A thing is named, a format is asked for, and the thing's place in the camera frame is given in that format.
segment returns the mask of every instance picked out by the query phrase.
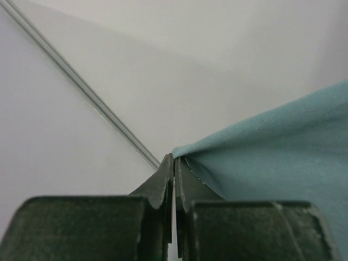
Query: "white background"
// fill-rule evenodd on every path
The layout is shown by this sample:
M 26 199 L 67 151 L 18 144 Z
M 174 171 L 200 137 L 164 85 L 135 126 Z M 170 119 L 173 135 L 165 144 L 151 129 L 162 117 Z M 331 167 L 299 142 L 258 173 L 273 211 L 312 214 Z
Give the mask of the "white background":
M 14 0 L 159 159 L 347 78 L 347 1 Z

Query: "fabric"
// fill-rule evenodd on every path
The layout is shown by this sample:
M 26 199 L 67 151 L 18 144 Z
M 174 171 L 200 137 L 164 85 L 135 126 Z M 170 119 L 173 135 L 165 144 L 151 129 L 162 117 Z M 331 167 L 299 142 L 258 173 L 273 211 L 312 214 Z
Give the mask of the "fabric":
M 173 156 L 186 158 L 227 200 L 313 203 L 348 260 L 348 80 L 175 148 Z

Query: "teal fabric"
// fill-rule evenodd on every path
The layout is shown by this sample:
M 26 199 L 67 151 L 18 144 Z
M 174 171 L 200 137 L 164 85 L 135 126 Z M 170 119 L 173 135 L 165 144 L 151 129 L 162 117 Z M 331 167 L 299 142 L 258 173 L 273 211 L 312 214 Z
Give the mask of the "teal fabric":
M 175 148 L 173 156 L 185 157 L 228 200 L 315 204 L 348 260 L 348 80 Z

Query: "metal rod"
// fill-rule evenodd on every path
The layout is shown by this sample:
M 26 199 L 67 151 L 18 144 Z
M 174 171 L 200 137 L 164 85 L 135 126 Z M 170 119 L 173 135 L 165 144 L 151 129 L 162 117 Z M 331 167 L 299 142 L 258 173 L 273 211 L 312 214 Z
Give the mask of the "metal rod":
M 11 0 L 0 0 L 0 5 L 24 29 L 24 31 L 45 51 L 54 63 L 72 80 L 92 105 L 135 147 L 139 153 L 155 168 L 159 166 L 158 159 L 144 144 L 127 128 L 127 126 L 111 111 L 93 89 L 72 68 L 72 66 L 52 47 L 51 43 L 25 17 Z

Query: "white wall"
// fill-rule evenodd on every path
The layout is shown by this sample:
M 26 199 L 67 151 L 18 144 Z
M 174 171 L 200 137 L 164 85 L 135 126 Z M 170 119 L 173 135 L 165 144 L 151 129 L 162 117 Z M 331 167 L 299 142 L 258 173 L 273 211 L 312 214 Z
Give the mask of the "white wall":
M 158 159 L 347 78 L 345 0 L 13 1 Z
M 1 7 L 0 33 L 0 240 L 30 197 L 127 194 L 154 172 Z

